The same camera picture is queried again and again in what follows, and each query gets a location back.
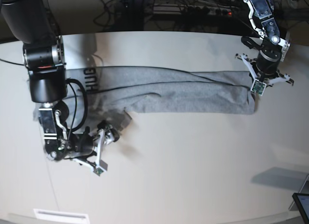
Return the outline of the black tablet screen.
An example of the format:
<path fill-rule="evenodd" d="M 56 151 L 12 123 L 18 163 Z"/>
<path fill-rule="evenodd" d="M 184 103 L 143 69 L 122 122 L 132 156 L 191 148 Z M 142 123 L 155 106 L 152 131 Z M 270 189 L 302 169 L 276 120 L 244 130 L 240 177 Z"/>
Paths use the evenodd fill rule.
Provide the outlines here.
<path fill-rule="evenodd" d="M 293 200 L 305 224 L 309 224 L 309 195 L 304 193 L 294 193 Z"/>

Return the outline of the grey T-shirt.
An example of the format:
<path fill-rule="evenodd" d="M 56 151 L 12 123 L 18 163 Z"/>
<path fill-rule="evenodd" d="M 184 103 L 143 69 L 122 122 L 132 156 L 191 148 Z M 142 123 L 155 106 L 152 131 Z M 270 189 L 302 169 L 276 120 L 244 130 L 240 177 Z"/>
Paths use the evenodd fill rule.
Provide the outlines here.
<path fill-rule="evenodd" d="M 107 121 L 117 130 L 131 112 L 210 112 L 251 115 L 255 97 L 247 71 L 187 72 L 157 67 L 92 67 L 67 70 L 87 91 L 85 125 Z"/>

